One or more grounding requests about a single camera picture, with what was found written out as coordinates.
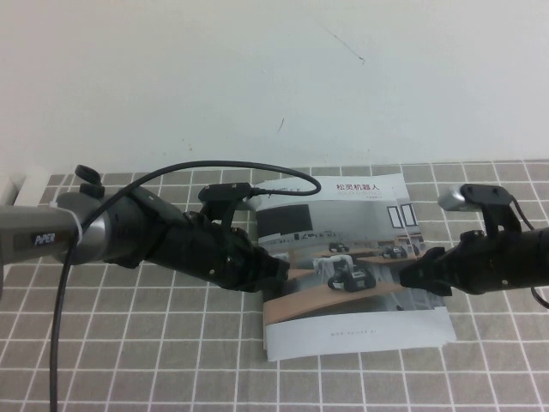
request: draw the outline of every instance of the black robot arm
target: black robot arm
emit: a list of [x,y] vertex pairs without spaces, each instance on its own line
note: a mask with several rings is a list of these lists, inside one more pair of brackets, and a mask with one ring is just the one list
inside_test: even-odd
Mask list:
[[446,210],[481,211],[486,233],[462,233],[460,243],[448,251],[430,249],[401,270],[402,286],[439,296],[451,296],[451,288],[467,294],[532,288],[538,300],[534,288],[549,285],[549,228],[523,233],[510,205],[522,214],[520,206],[500,186],[463,185],[438,203]]

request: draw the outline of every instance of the robot picture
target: robot picture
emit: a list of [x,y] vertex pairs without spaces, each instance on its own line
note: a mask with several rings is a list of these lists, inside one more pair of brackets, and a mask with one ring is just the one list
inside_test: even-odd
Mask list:
[[359,269],[348,255],[321,257],[317,260],[317,275],[328,287],[342,292],[358,292],[376,286],[376,279],[368,270]]

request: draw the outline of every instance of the white grid line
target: white grid line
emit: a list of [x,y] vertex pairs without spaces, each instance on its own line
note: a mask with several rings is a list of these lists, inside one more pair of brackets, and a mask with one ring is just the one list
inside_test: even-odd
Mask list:
[[[463,163],[461,163],[461,165],[462,165],[462,169],[463,169],[463,175],[465,176],[465,180],[467,181],[467,175],[465,174],[465,167],[463,166]],[[448,228],[448,235],[450,236],[450,241],[451,241],[452,240],[452,235],[449,232],[448,222],[446,223],[446,227]],[[471,312],[473,312],[473,306],[471,305],[471,300],[469,299],[469,295],[466,294],[465,297],[467,299],[467,304],[468,304],[469,310]],[[477,325],[477,321],[476,321],[475,316],[473,316],[473,327],[474,327],[474,332],[476,333],[476,336],[479,339],[480,352],[482,353],[482,360],[484,361],[484,367],[487,371],[489,371],[490,368],[488,367],[488,359],[486,358],[486,351],[484,349],[484,343],[480,339],[479,326]],[[496,406],[496,409],[499,412],[500,408],[499,408],[499,405],[498,405],[498,397],[496,396],[496,390],[494,389],[494,384],[492,382],[492,376],[490,374],[488,374],[488,383],[490,384],[490,390],[492,391],[494,404]]]
[[[0,401],[1,403],[21,403],[21,399],[3,399]],[[31,401],[31,404],[45,404],[48,401],[42,401],[42,400],[36,400]],[[68,404],[74,404],[74,405],[106,405],[105,402],[99,402],[99,401],[68,401],[63,402]],[[109,404],[114,405],[147,405],[148,403],[145,401],[111,401]],[[154,405],[192,405],[193,403],[190,401],[164,401],[164,402],[155,402]],[[229,402],[194,402],[196,405],[220,405],[220,406],[232,406],[232,403]],[[275,406],[277,403],[269,403],[269,402],[239,402],[238,405],[265,405],[265,406]],[[278,403],[280,406],[320,406],[320,403],[310,403],[310,402],[281,402]],[[360,406],[359,403],[325,403],[326,406],[342,406],[342,407],[357,407]],[[406,408],[408,405],[406,403],[367,403],[367,406],[372,407],[385,407],[385,408],[392,408],[392,407],[404,407]],[[493,407],[493,403],[457,403],[457,407],[465,407],[465,408],[485,408],[485,407]],[[501,403],[500,406],[502,408],[532,408],[532,407],[538,407],[539,405],[537,403]],[[549,403],[542,404],[543,407],[549,407]],[[413,408],[447,408],[448,404],[446,403],[412,403]]]
[[[175,276],[177,276],[177,272],[174,270],[172,272],[172,286],[175,283]],[[162,355],[162,348],[164,347],[164,336],[166,334],[166,325],[168,323],[168,315],[170,313],[170,304],[172,303],[172,292],[173,292],[173,289],[170,290],[170,294],[168,295],[168,302],[166,305],[166,314],[164,315],[164,324],[162,325],[162,333],[160,334],[160,345],[158,347],[158,354],[156,355],[156,365],[154,367],[153,381],[151,382],[151,391],[148,395],[148,407],[147,407],[148,412],[150,412],[151,406],[153,404],[154,387],[156,386],[156,377],[158,376],[158,371],[160,369],[160,357]]]
[[234,379],[234,408],[232,409],[233,412],[237,412],[238,376],[240,374],[240,349],[242,348],[243,318],[244,318],[244,292],[240,292],[240,324],[238,326],[237,365],[236,365],[236,377]]
[[404,385],[404,395],[406,397],[406,403],[408,405],[408,412],[412,412],[412,406],[410,405],[410,394],[408,393],[408,383],[406,381],[406,373],[404,371],[404,359],[402,358],[402,351],[398,351],[398,357],[401,361],[401,374],[402,374],[402,384]]
[[362,365],[362,354],[360,352],[357,353],[359,356],[359,372],[360,372],[360,386],[362,391],[362,404],[364,404],[364,412],[368,412],[368,408],[366,407],[366,389],[364,386],[364,366]]
[[[140,265],[139,266],[139,271],[137,272],[136,288],[134,289],[134,293],[131,296],[130,313],[131,313],[132,308],[134,307],[134,302],[136,301],[137,285],[139,284],[139,281],[141,279],[142,269],[143,269],[143,266]],[[128,326],[130,325],[130,318],[131,318],[130,313],[126,317],[126,323],[124,325],[124,332],[122,334],[122,341],[120,342],[120,348],[118,348],[117,361],[116,361],[115,366],[114,366],[114,372],[113,372],[112,378],[111,378],[111,385],[109,387],[109,393],[108,393],[107,399],[106,399],[105,412],[107,411],[107,409],[109,407],[109,402],[111,401],[112,390],[114,389],[114,381],[117,377],[118,365],[120,365],[120,358],[122,357],[122,350],[124,349],[124,342],[125,342],[126,334],[128,333]]]
[[[220,174],[220,182],[223,181],[223,169],[221,169]],[[190,405],[190,412],[193,412],[195,409],[195,399],[196,399],[196,383],[198,381],[198,372],[199,372],[199,365],[200,365],[200,356],[202,354],[202,341],[204,338],[204,324],[206,323],[206,309],[208,307],[208,295],[209,295],[209,282],[206,283],[206,293],[204,297],[204,307],[202,310],[202,325],[200,328],[200,339],[198,340],[198,353],[196,354],[196,369],[195,369],[195,376],[193,379],[193,385],[192,385],[192,404]]]
[[[72,391],[72,386],[75,383],[76,370],[77,370],[78,366],[80,365],[82,354],[84,353],[84,346],[86,345],[87,334],[89,333],[89,330],[90,330],[91,325],[92,325],[92,320],[94,319],[94,312],[95,312],[95,309],[97,308],[97,302],[99,302],[99,300],[100,300],[101,285],[105,281],[106,272],[107,272],[108,268],[109,268],[109,265],[108,264],[105,265],[105,269],[103,270],[103,276],[101,277],[101,283],[100,283],[99,287],[97,288],[98,290],[97,290],[97,294],[96,294],[95,300],[94,300],[94,307],[92,308],[90,317],[87,320],[87,326],[86,326],[86,331],[84,332],[84,338],[82,339],[82,343],[80,345],[80,351],[78,352],[78,357],[76,358],[75,370],[74,370],[74,372],[72,372],[72,376],[70,377],[69,389],[67,390],[67,399],[70,398],[70,393]],[[67,409],[67,404],[65,404],[63,406],[63,412],[66,409]]]
[[443,364],[444,377],[446,378],[446,385],[448,386],[449,403],[452,407],[452,412],[455,412],[454,394],[452,393],[452,386],[449,384],[449,375],[448,370],[446,369],[446,360],[444,359],[443,349],[438,348],[438,353],[440,354],[440,360]]
[[51,322],[50,322],[50,326],[48,327],[48,333],[45,335],[44,342],[42,343],[42,349],[40,350],[40,353],[38,355],[38,360],[36,361],[36,365],[34,366],[33,376],[31,377],[31,380],[28,382],[27,393],[25,394],[25,400],[23,401],[23,404],[21,405],[20,412],[23,412],[23,410],[25,409],[25,406],[27,405],[27,402],[28,402],[28,398],[31,395],[31,390],[33,388],[34,380],[36,379],[36,373],[39,370],[40,362],[42,361],[42,356],[44,356],[45,347],[47,346],[47,343],[49,341],[48,336],[50,334],[51,334]]
[[[473,343],[477,343],[477,341],[470,341],[467,342],[469,345]],[[35,370],[34,367],[2,367],[0,368],[0,371],[24,371],[24,372],[33,372]],[[39,372],[45,372],[48,371],[48,368],[46,367],[39,367],[36,369]],[[117,372],[144,372],[144,373],[150,373],[154,372],[156,369],[151,367],[150,369],[140,369],[140,368],[127,368],[127,367],[119,367],[119,368],[73,368],[73,367],[60,367],[58,369],[61,372],[114,372],[115,370]],[[159,368],[158,372],[194,372],[195,368]],[[265,372],[265,373],[273,373],[275,372],[274,369],[256,369],[256,368],[240,368],[240,371],[246,371],[246,372]],[[234,369],[220,369],[220,368],[198,368],[198,372],[235,372]],[[282,373],[317,373],[318,369],[281,369],[280,372]],[[359,369],[322,369],[322,372],[327,373],[351,373],[351,374],[360,374]],[[528,373],[528,370],[520,370],[520,371],[486,371],[486,370],[462,370],[462,371],[444,371],[443,369],[437,370],[437,371],[387,371],[383,369],[366,369],[362,371],[363,374],[368,373],[385,373],[385,374],[394,374],[394,375],[401,375],[402,373],[405,373],[406,375],[459,375],[459,374],[477,374],[477,375],[524,375]],[[547,375],[549,374],[549,371],[531,371],[533,375]]]
[[323,412],[323,374],[320,365],[320,355],[317,356],[317,370],[318,370],[318,402],[320,403],[320,412]]
[[[38,267],[39,267],[39,266],[36,265],[36,268],[34,269],[33,277],[32,277],[32,279],[31,279],[30,285],[32,285],[32,284],[34,283],[34,279],[36,278],[36,274],[38,273]],[[26,293],[25,293],[25,296],[23,296],[23,299],[21,300],[21,305],[19,306],[19,311],[17,311],[17,313],[16,313],[16,315],[15,315],[14,324],[12,324],[11,330],[9,331],[8,342],[11,341],[12,336],[14,335],[15,327],[17,326],[17,322],[19,321],[19,316],[22,314],[23,307],[25,306],[25,302],[27,301],[27,297],[28,297],[28,294],[30,293],[30,290],[31,290],[31,286],[29,286],[29,287],[27,288],[27,291],[26,291]],[[6,350],[8,350],[8,343],[7,343],[7,342],[6,342],[6,344],[4,345],[4,347],[3,347],[2,354],[0,354],[0,364],[2,364],[3,356],[5,355]]]

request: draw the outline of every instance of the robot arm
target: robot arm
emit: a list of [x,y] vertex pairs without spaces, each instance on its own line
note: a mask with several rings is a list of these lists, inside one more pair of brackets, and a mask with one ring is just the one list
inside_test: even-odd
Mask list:
[[[60,195],[57,208],[0,209],[2,264],[48,255],[64,260],[79,226],[112,198],[105,195],[95,171],[79,167],[76,172],[87,183],[78,193]],[[314,192],[320,191],[320,185],[314,184]],[[201,212],[182,213],[152,192],[136,187],[110,202],[91,223],[70,263],[105,261],[135,268],[146,260],[222,288],[276,291],[287,279],[289,264],[253,246],[244,230],[231,228],[236,208],[256,194],[262,190],[247,183],[207,186],[199,194],[204,204]]]
[[481,211],[486,234],[462,233],[460,243],[445,251],[435,247],[403,269],[401,285],[451,296],[451,288],[467,294],[549,285],[549,229],[522,233],[510,207],[518,202],[500,186],[463,185],[438,200],[445,210]]

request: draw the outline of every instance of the black knob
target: black knob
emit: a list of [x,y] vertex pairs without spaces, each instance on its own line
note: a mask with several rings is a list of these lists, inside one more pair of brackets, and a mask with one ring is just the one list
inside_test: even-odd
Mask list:
[[91,185],[101,185],[101,175],[91,167],[78,165],[75,170],[75,175]]
[[82,183],[80,185],[80,193],[83,193],[95,199],[101,199],[105,195],[105,187],[99,185],[91,185],[89,183]]

